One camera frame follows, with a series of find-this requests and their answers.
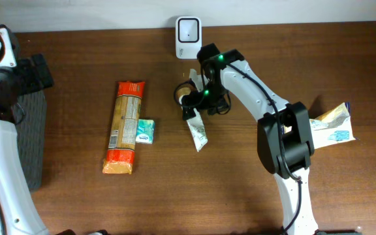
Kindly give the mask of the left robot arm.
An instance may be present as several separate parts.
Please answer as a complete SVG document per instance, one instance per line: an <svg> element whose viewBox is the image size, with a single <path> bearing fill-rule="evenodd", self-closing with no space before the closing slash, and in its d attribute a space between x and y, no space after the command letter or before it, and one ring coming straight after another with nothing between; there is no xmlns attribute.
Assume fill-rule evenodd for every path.
<svg viewBox="0 0 376 235"><path fill-rule="evenodd" d="M21 59L13 69L0 67L0 234L48 234L31 198L18 153L19 97L54 84L43 55Z"/></svg>

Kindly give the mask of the white barcode scanner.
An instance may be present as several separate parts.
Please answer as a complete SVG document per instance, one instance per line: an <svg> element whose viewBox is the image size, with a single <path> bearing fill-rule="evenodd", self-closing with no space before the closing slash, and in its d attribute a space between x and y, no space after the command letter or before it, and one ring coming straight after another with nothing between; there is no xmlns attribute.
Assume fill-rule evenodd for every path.
<svg viewBox="0 0 376 235"><path fill-rule="evenodd" d="M202 47L202 22L194 16L180 16L175 23L176 57L196 59Z"/></svg>

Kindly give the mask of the white tube brown cap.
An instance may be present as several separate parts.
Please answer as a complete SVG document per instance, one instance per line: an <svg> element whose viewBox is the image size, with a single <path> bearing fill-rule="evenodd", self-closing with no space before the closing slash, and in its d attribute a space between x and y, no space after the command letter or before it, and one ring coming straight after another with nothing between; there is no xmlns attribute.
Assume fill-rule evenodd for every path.
<svg viewBox="0 0 376 235"><path fill-rule="evenodd" d="M190 69L187 84L190 84L194 88L199 88L201 91L204 89L202 85L201 75L198 75L195 69ZM178 98L178 103L182 104L183 98L186 98L186 96L188 96L190 92L191 89L187 86L177 88L176 97ZM205 126L200 112L196 108L182 108L182 110L183 120L187 122L189 130L193 137L195 148L199 152L208 142L208 138L205 132Z"/></svg>

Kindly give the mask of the green tissue pack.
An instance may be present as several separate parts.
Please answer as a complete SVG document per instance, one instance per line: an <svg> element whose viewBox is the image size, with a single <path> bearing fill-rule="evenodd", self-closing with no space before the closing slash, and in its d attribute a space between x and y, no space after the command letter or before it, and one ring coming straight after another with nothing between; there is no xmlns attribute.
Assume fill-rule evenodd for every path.
<svg viewBox="0 0 376 235"><path fill-rule="evenodd" d="M136 143L152 144L155 122L152 119L139 119L136 131Z"/></svg>

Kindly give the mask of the orange pasta package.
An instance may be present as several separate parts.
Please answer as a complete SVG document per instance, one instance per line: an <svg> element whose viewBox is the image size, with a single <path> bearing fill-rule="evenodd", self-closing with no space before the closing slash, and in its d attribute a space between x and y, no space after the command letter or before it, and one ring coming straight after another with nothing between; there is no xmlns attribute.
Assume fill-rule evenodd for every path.
<svg viewBox="0 0 376 235"><path fill-rule="evenodd" d="M102 172L131 174L144 82L119 82Z"/></svg>

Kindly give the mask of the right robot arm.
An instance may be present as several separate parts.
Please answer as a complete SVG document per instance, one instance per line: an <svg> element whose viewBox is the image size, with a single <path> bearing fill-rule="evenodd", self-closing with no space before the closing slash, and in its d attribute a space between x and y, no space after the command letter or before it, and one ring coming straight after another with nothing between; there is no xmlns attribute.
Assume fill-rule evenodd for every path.
<svg viewBox="0 0 376 235"><path fill-rule="evenodd" d="M283 207L283 234L317 234L309 196L309 167L315 152L308 110L276 95L251 70L236 49L222 53L215 44L197 53L200 74L180 84L174 99L182 118L194 123L201 110L227 114L230 95L247 108L257 122L257 153L274 176Z"/></svg>

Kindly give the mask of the yellow white wipes bag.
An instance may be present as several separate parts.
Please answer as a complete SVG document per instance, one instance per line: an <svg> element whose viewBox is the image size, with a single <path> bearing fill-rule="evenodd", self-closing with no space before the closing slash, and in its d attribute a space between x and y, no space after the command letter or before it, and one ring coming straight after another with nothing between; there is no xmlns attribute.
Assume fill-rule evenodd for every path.
<svg viewBox="0 0 376 235"><path fill-rule="evenodd" d="M351 104L343 102L332 110L310 119L315 149L356 140L351 124Z"/></svg>

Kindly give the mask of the grey mesh basket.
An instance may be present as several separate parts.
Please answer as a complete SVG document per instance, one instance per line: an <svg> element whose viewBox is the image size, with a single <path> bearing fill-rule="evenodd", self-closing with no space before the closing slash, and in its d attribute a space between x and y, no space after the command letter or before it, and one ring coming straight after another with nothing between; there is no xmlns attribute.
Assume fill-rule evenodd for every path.
<svg viewBox="0 0 376 235"><path fill-rule="evenodd" d="M47 102L43 91L21 96L12 111L18 133L18 154L29 190L42 185Z"/></svg>

